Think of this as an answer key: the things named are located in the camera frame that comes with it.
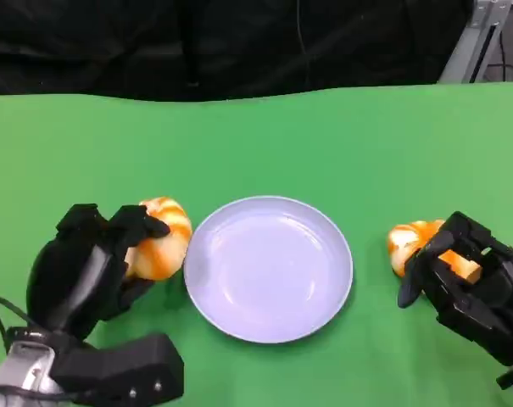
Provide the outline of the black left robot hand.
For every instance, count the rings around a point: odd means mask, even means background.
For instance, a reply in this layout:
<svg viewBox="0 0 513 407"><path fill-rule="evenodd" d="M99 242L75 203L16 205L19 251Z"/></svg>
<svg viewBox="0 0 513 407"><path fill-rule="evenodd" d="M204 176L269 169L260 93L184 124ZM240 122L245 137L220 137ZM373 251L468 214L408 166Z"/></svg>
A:
<svg viewBox="0 0 513 407"><path fill-rule="evenodd" d="M129 249L170 228L140 205L105 219L94 203L73 205L39 252L26 290L28 316L50 332L85 340L99 321L125 313L153 285L128 276Z"/></svg>

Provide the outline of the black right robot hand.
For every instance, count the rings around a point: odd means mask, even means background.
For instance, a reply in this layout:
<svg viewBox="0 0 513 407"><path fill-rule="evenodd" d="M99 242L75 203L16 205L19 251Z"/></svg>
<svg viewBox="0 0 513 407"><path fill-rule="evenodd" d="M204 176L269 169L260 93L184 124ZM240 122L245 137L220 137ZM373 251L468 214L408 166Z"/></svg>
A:
<svg viewBox="0 0 513 407"><path fill-rule="evenodd" d="M439 257L446 251L481 268L465 282ZM513 248L459 211L454 212L407 260L398 306L411 306L424 293L438 322L477 343L505 366L513 365Z"/></svg>

